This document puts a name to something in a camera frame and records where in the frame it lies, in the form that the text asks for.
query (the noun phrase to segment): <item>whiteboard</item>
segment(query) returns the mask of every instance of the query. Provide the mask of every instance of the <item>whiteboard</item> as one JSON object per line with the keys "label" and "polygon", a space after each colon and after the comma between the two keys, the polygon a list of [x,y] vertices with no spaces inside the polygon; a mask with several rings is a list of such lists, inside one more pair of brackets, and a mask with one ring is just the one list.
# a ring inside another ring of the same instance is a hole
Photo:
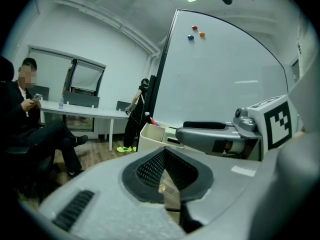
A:
{"label": "whiteboard", "polygon": [[237,108],[288,93],[281,64],[241,29],[205,14],[177,10],[171,34],[155,121],[174,126],[231,121]]}

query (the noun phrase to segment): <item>white box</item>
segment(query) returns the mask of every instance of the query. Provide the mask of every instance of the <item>white box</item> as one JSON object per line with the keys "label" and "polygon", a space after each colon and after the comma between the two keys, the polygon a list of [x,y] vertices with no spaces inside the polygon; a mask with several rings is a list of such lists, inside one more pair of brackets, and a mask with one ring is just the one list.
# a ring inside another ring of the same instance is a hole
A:
{"label": "white box", "polygon": [[185,145],[162,142],[166,128],[146,123],[140,132],[138,151],[156,149],[159,147],[176,147],[183,149]]}

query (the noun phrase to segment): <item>ceiling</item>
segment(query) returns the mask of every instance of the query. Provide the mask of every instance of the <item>ceiling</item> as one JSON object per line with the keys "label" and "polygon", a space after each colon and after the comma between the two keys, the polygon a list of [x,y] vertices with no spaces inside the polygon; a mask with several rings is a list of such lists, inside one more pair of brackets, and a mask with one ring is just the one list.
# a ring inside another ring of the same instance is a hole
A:
{"label": "ceiling", "polygon": [[176,9],[217,16],[249,32],[263,42],[277,35],[279,3],[275,0],[83,0],[102,13],[113,15],[143,33],[160,49],[165,43]]}

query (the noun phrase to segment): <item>office chair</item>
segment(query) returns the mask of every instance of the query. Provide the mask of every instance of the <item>office chair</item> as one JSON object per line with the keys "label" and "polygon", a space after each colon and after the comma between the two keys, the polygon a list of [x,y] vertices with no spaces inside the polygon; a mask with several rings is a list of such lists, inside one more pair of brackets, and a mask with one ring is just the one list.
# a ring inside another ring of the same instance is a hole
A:
{"label": "office chair", "polygon": [[[0,56],[0,66],[0,84],[3,85],[3,82],[12,81],[15,71],[13,64],[2,56]],[[28,195],[35,184],[40,203],[44,199],[44,184],[60,186],[48,178],[52,170],[56,172],[60,170],[56,164],[54,165],[55,150],[50,150],[50,155],[46,158],[37,158],[38,154],[48,152],[45,147],[44,140],[39,139],[39,142],[32,147],[8,146],[3,150],[7,163],[6,169],[10,170],[7,175],[9,175],[12,186]]]}

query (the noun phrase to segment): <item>mesh vent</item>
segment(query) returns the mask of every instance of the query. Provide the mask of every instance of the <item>mesh vent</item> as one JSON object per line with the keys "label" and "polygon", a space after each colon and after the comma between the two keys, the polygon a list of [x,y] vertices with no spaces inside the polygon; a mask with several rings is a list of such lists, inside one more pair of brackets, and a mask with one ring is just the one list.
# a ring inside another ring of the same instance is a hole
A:
{"label": "mesh vent", "polygon": [[140,165],[136,171],[136,174],[140,181],[142,181],[144,184],[150,187],[158,188],[162,173],[165,170],[164,164],[165,152],[162,151],[152,159]]}
{"label": "mesh vent", "polygon": [[192,184],[198,177],[197,169],[165,149],[164,167],[179,191]]}
{"label": "mesh vent", "polygon": [[158,189],[165,169],[180,191],[181,204],[202,198],[214,180],[205,164],[173,148],[160,147],[125,167],[123,185],[141,202],[163,204]]}
{"label": "mesh vent", "polygon": [[167,149],[140,165],[136,174],[144,184],[158,188],[165,169],[178,190],[183,190],[198,177],[198,171],[194,166]]}

